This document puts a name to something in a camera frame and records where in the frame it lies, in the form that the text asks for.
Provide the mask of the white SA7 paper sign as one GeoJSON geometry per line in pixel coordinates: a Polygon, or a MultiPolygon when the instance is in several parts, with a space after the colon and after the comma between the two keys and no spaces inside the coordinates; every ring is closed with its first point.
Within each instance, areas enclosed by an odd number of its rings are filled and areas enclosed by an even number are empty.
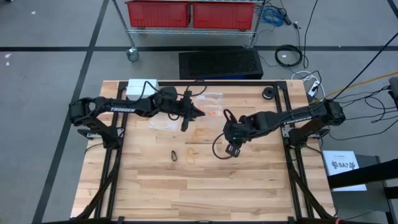
{"type": "MultiPolygon", "coordinates": [[[[322,151],[327,176],[359,169],[353,151],[322,151]]],[[[333,192],[365,192],[365,184],[332,189],[333,192]]]]}

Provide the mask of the black aluminium table frame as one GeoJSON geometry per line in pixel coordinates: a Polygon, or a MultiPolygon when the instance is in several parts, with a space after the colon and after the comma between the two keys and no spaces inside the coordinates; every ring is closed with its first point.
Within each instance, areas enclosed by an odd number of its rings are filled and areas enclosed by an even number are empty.
{"type": "MultiPolygon", "coordinates": [[[[235,116],[277,111],[285,105],[265,100],[264,82],[223,81],[195,86],[193,102],[221,105],[235,116]],[[223,101],[198,101],[202,93],[222,93],[223,101]]],[[[157,114],[152,119],[169,119],[157,114]]],[[[183,132],[149,127],[150,119],[134,114],[100,116],[105,124],[126,127],[117,183],[104,193],[101,216],[125,221],[287,221],[306,215],[301,191],[290,186],[280,131],[246,143],[239,157],[228,159],[220,137],[224,116],[204,116],[183,132]],[[196,128],[206,128],[205,141],[195,142],[196,128]],[[198,153],[187,164],[188,148],[198,153]],[[171,152],[177,153],[177,161],[171,152]]]]}

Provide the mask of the grey device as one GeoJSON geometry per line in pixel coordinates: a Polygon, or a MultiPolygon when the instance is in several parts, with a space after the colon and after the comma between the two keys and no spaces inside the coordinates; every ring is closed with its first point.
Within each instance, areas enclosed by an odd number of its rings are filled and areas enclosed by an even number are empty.
{"type": "Polygon", "coordinates": [[[389,89],[389,94],[398,110],[398,77],[392,77],[389,79],[389,89]]]}

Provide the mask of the yellow rubber band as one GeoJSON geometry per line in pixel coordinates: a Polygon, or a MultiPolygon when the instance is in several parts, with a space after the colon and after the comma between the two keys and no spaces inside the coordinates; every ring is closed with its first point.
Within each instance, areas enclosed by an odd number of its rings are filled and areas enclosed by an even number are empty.
{"type": "Polygon", "coordinates": [[[187,155],[186,155],[186,163],[187,164],[196,164],[196,159],[198,158],[198,153],[194,148],[188,148],[187,149],[187,155]]]}
{"type": "Polygon", "coordinates": [[[206,128],[196,128],[193,132],[192,139],[195,142],[205,141],[207,138],[207,132],[208,130],[206,128]]]}

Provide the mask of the swivel caster wheel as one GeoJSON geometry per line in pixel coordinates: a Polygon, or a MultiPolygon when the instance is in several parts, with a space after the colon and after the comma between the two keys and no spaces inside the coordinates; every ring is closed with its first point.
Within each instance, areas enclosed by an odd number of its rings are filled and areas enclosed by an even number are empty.
{"type": "Polygon", "coordinates": [[[139,52],[135,47],[131,47],[130,49],[127,49],[126,51],[127,59],[130,62],[135,62],[139,59],[139,52]]]}

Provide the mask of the black metal beam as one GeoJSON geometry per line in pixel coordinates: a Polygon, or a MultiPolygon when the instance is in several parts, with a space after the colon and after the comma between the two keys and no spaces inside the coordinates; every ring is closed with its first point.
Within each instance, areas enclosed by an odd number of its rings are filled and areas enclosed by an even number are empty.
{"type": "Polygon", "coordinates": [[[398,179],[398,159],[328,176],[331,189],[398,179]]]}

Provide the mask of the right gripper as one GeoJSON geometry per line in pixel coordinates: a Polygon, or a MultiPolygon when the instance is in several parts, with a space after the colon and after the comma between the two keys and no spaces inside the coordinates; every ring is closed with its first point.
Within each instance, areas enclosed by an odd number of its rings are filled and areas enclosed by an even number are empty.
{"type": "Polygon", "coordinates": [[[251,140],[250,130],[251,124],[247,116],[242,115],[238,120],[233,115],[226,117],[223,133],[229,143],[225,151],[230,156],[239,156],[241,146],[251,140]]]}

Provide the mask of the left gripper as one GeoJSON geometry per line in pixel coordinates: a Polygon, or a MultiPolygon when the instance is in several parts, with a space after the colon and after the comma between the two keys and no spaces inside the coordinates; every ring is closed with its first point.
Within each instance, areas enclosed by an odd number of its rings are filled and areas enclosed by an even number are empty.
{"type": "MultiPolygon", "coordinates": [[[[172,120],[175,120],[175,118],[171,118],[172,114],[182,117],[183,121],[181,125],[181,131],[186,131],[188,129],[189,122],[187,113],[190,105],[190,92],[185,91],[182,95],[182,99],[178,100],[178,93],[176,90],[161,90],[161,97],[161,110],[164,113],[167,113],[169,118],[172,120]]],[[[197,118],[205,115],[204,112],[198,109],[194,104],[191,104],[191,112],[191,120],[196,120],[197,118]]]]}

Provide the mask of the red plastic bin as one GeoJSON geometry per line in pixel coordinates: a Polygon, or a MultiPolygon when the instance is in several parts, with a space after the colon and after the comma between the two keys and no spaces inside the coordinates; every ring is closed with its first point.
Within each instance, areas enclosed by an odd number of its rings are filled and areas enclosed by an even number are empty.
{"type": "Polygon", "coordinates": [[[187,27],[190,18],[188,2],[125,2],[132,27],[187,27]]]}
{"type": "Polygon", "coordinates": [[[195,2],[193,27],[250,30],[255,7],[248,2],[195,2]]]}

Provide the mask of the white power strip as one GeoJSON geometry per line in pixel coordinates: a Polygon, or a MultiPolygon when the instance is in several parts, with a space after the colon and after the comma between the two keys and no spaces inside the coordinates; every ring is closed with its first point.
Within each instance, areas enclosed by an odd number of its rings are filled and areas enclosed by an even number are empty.
{"type": "Polygon", "coordinates": [[[311,86],[310,90],[308,91],[308,95],[313,97],[317,94],[318,87],[320,86],[319,81],[314,81],[313,85],[311,86]]]}

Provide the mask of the grey side cabinet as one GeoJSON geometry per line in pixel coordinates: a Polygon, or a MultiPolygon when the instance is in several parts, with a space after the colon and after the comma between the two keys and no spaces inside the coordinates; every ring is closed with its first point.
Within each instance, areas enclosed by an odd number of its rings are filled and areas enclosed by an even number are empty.
{"type": "MultiPolygon", "coordinates": [[[[377,156],[356,155],[359,168],[380,164],[377,156]]],[[[388,224],[398,224],[394,214],[394,207],[391,200],[398,198],[398,186],[389,187],[387,180],[370,182],[365,184],[365,192],[333,192],[332,197],[337,208],[352,210],[369,210],[383,212],[386,215],[388,224]]]]}

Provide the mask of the black power adapter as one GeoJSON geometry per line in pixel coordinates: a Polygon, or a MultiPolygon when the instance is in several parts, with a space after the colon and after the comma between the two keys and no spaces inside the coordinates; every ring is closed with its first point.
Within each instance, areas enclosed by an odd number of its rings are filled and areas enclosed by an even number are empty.
{"type": "Polygon", "coordinates": [[[280,8],[280,9],[279,9],[279,12],[280,12],[280,14],[282,15],[282,18],[283,18],[284,22],[285,22],[288,26],[290,26],[290,25],[292,24],[292,21],[291,21],[290,18],[288,17],[286,9],[280,8]]]}

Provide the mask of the white cardboard box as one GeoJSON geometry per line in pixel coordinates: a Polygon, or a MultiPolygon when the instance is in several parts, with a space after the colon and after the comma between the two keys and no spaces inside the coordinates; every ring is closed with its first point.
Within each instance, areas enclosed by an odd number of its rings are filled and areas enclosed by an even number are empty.
{"type": "Polygon", "coordinates": [[[147,98],[155,93],[152,86],[159,89],[157,79],[129,79],[126,96],[131,101],[137,101],[140,97],[147,98]]]}

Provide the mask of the small round spool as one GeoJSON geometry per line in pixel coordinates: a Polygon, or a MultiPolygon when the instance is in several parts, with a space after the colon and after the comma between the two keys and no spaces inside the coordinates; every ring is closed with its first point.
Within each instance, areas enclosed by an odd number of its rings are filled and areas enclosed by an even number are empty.
{"type": "Polygon", "coordinates": [[[275,97],[275,90],[273,87],[266,87],[262,92],[262,97],[266,100],[272,100],[275,97]]]}

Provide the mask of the black perforated computer case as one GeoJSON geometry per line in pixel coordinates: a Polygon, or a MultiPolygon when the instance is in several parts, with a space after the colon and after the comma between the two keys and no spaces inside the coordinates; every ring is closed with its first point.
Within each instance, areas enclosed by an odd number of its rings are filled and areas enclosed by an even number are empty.
{"type": "Polygon", "coordinates": [[[178,55],[181,80],[260,80],[264,74],[257,50],[183,52],[178,55]]]}

